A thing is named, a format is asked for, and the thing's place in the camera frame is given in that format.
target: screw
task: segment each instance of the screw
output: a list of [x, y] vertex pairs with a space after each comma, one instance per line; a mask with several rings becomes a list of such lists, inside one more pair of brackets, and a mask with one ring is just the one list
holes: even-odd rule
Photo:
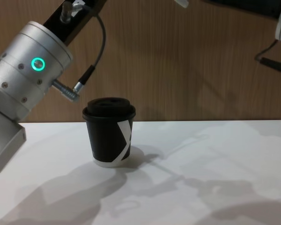
[[2, 85], [1, 85], [1, 87], [3, 87], [3, 88], [8, 88], [8, 83], [7, 83], [7, 82], [3, 82]]
[[19, 65], [18, 65], [18, 68], [19, 68], [19, 69], [24, 69], [24, 64], [23, 64], [23, 63], [19, 64]]
[[23, 103], [27, 102], [27, 98], [26, 97], [22, 98], [21, 102]]

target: wood paneling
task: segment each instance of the wood paneling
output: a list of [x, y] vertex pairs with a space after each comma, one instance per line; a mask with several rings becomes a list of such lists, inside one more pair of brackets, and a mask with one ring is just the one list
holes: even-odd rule
[[[60, 0], [0, 0], [0, 53], [29, 21], [43, 23]], [[281, 75], [253, 58], [274, 39], [276, 21], [191, 0], [109, 0], [101, 12], [108, 39], [77, 104], [51, 90], [26, 121], [83, 121], [99, 97], [125, 97], [136, 120], [281, 119]], [[101, 31], [92, 20], [69, 46], [73, 86], [94, 61]], [[281, 43], [269, 54], [281, 60]]]

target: white table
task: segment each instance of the white table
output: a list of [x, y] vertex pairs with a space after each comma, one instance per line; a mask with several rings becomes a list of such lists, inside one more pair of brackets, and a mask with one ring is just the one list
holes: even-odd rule
[[281, 121], [136, 122], [119, 169], [85, 123], [24, 126], [0, 225], [281, 225]]

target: black cup lid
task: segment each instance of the black cup lid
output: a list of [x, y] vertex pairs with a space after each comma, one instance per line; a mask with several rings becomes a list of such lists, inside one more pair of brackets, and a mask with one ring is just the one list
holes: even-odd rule
[[123, 118], [135, 116], [135, 108], [129, 100], [119, 97], [98, 98], [88, 102], [83, 110], [86, 120], [94, 118]]

